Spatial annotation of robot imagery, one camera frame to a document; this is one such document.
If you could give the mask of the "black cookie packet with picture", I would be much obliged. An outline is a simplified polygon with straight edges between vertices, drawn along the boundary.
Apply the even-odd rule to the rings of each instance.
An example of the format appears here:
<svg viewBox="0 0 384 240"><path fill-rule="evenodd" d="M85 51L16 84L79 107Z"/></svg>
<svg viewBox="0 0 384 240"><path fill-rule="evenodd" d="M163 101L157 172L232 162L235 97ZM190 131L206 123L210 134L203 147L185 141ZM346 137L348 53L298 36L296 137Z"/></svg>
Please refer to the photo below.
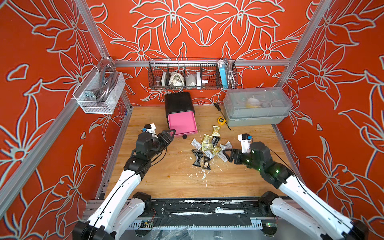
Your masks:
<svg viewBox="0 0 384 240"><path fill-rule="evenodd" d="M210 161L211 161L211 159L209 157L204 156L204 163L203 163L202 168L210 171L211 170Z"/></svg>

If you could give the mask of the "pink top drawer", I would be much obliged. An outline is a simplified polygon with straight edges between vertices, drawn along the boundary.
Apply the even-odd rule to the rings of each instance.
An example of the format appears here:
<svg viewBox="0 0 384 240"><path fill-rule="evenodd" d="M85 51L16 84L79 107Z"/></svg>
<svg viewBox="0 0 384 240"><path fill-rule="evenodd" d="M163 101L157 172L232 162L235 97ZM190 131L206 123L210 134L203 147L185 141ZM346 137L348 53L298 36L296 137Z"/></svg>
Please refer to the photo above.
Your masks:
<svg viewBox="0 0 384 240"><path fill-rule="evenodd" d="M195 114L192 111L172 113L167 116L170 130L175 130L176 137L193 135L198 132Z"/></svg>

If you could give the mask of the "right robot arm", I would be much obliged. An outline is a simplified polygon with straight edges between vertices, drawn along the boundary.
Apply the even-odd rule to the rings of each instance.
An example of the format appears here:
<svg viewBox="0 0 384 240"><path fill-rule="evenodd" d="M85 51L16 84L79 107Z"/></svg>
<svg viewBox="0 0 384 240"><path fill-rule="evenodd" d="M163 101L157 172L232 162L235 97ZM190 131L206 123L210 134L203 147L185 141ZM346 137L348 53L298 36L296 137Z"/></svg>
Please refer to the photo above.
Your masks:
<svg viewBox="0 0 384 240"><path fill-rule="evenodd" d="M347 218L315 195L289 167L273 160L264 143L251 143L248 153L226 149L223 154L230 163L257 170L267 183L303 208L300 211L268 191L259 198L261 214L282 218L316 240L368 239L369 229L362 221Z"/></svg>

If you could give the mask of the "black pink drawer cabinet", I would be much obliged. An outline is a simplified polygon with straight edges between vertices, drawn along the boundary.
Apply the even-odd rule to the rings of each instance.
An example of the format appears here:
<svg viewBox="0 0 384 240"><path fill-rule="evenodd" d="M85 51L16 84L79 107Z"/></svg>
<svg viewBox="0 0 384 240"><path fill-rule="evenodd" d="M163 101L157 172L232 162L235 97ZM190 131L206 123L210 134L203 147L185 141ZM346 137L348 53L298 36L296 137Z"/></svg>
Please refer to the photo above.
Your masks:
<svg viewBox="0 0 384 240"><path fill-rule="evenodd" d="M195 109L191 94L188 92L179 92L165 95L165 111L166 118L169 119L170 114L193 112Z"/></svg>

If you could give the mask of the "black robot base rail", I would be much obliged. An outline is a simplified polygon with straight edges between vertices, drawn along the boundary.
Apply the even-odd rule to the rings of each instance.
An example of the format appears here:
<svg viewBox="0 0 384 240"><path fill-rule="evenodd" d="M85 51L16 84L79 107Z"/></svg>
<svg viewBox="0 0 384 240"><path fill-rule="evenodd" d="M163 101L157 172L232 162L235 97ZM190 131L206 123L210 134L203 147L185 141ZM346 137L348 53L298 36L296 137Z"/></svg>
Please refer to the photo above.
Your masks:
<svg viewBox="0 0 384 240"><path fill-rule="evenodd" d="M153 199L151 211L142 214L129 230L154 228L261 229L278 224L278 217L262 214L258 197Z"/></svg>

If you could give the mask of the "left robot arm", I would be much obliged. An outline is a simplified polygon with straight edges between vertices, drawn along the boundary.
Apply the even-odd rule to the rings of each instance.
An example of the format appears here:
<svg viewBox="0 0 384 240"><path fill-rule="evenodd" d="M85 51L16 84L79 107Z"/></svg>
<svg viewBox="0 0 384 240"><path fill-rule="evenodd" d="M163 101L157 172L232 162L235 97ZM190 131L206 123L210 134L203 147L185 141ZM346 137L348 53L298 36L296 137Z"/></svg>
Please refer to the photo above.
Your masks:
<svg viewBox="0 0 384 240"><path fill-rule="evenodd" d="M175 135L175 130L139 134L119 180L96 211L85 222L77 222L72 231L74 240L118 240L136 218L150 211L152 197L133 191Z"/></svg>

